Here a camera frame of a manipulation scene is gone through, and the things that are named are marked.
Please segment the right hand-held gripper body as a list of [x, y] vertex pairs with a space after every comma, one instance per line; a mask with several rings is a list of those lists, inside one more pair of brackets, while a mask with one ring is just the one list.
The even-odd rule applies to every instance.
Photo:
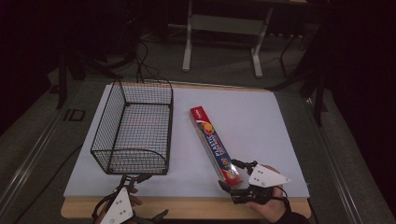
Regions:
[[[258, 164], [251, 175], [248, 175], [248, 187], [246, 189], [232, 189], [231, 198], [235, 204], [255, 202], [266, 204], [273, 200], [274, 187], [290, 182], [290, 179]], [[283, 190], [283, 200], [287, 199], [287, 193]]]

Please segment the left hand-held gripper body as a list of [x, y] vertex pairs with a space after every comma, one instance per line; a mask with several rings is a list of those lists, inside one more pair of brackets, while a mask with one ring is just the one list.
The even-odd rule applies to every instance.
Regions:
[[100, 213], [94, 210], [92, 214], [93, 224], [159, 224], [168, 214], [165, 209], [154, 217], [140, 217], [131, 206], [128, 188], [133, 184], [125, 185], [122, 189], [115, 191]]

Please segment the long red blue wrap box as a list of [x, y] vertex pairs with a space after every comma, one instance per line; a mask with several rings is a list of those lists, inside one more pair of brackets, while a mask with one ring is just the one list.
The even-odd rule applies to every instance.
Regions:
[[243, 182], [219, 135], [202, 106], [190, 109], [191, 121], [220, 181], [234, 187]]

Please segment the black wire basket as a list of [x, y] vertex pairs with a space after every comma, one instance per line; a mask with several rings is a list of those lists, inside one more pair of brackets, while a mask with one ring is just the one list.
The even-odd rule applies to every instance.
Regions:
[[108, 175], [165, 175], [169, 169], [174, 93], [165, 79], [117, 80], [109, 89], [91, 154]]

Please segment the person's left hand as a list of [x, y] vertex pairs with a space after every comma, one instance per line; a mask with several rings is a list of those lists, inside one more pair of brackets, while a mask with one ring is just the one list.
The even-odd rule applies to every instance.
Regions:
[[137, 205], [142, 205], [143, 204], [143, 202], [138, 197], [135, 196], [137, 192], [138, 192], [138, 189], [135, 188], [135, 187], [129, 187], [128, 188], [128, 193], [129, 193], [129, 199], [130, 199], [130, 202], [131, 202], [131, 206], [137, 206]]

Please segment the person's right hand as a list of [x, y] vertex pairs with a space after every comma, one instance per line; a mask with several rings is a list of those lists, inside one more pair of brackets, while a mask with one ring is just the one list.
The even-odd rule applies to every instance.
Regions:
[[274, 199], [268, 201], [266, 204], [247, 202], [245, 206], [261, 215], [268, 222], [276, 223], [285, 214], [288, 214], [290, 209], [283, 200], [283, 189], [281, 186], [274, 187], [273, 197]]

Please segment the white table mat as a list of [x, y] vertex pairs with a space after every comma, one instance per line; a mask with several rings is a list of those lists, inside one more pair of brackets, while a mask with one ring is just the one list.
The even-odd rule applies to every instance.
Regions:
[[291, 198], [307, 198], [299, 162], [275, 96], [268, 91], [174, 88], [170, 164], [166, 175], [155, 175], [138, 185], [147, 197], [215, 197], [227, 195], [206, 155], [190, 118], [202, 106], [233, 159], [274, 166], [289, 178]]

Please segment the black metal stand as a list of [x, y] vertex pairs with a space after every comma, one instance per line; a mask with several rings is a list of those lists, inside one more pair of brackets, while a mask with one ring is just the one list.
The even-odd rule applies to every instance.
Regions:
[[319, 25], [314, 23], [308, 23], [303, 28], [303, 40], [302, 45], [304, 47], [304, 55], [297, 67], [290, 72], [286, 72], [285, 64], [283, 61], [284, 53], [290, 47], [291, 43], [296, 39], [294, 36], [287, 46], [282, 50], [279, 56], [279, 62], [285, 81], [276, 84], [272, 87], [267, 87], [268, 91], [280, 91], [296, 82], [303, 81], [303, 85], [299, 90], [300, 96], [306, 100], [311, 98], [313, 92], [316, 93], [313, 117], [319, 127], [322, 126], [321, 122], [321, 111], [323, 107], [323, 95], [324, 95], [324, 84], [325, 77], [319, 72], [318, 66], [315, 63], [316, 56], [314, 55], [316, 47], [316, 34], [319, 30]]
[[94, 59], [74, 49], [67, 49], [65, 47], [58, 48], [58, 105], [60, 109], [64, 106], [67, 99], [67, 74], [70, 73], [75, 80], [83, 80], [86, 76], [83, 68], [83, 63], [92, 67], [96, 71], [102, 73], [106, 77], [120, 78], [119, 75], [112, 73], [110, 70], [97, 63]]

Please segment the metal floor rail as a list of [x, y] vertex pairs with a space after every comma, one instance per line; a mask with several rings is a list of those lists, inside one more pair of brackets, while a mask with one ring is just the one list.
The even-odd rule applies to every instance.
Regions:
[[13, 206], [81, 85], [82, 81], [77, 81], [68, 87], [60, 108], [58, 95], [46, 92], [0, 137], [0, 222]]
[[347, 186], [344, 175], [342, 174], [340, 163], [337, 161], [334, 154], [334, 147], [330, 142], [329, 135], [326, 133], [324, 122], [322, 121], [321, 126], [319, 126], [318, 121], [315, 118], [312, 118], [312, 120], [317, 125], [317, 131], [324, 147], [325, 158], [326, 162], [328, 163], [332, 181], [335, 185], [344, 210], [346, 211], [348, 222], [349, 224], [362, 224], [361, 215]]

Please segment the black floor bracket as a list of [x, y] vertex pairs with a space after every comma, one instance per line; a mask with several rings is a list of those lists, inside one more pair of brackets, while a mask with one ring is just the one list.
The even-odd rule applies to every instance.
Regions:
[[64, 115], [63, 121], [83, 121], [86, 115], [85, 110], [68, 109]]

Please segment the white metal desk frame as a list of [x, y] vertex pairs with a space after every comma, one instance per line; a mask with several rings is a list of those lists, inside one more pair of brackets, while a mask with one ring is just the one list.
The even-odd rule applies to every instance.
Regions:
[[195, 14], [192, 12], [193, 2], [189, 0], [187, 16], [187, 37], [182, 63], [182, 70], [189, 72], [191, 69], [192, 31], [221, 32], [240, 35], [255, 35], [258, 37], [256, 45], [250, 50], [252, 64], [256, 78], [262, 78], [262, 66], [260, 61], [260, 51], [262, 42], [266, 35], [274, 9], [269, 7], [266, 10], [263, 20], [237, 19], [221, 16], [210, 16]]

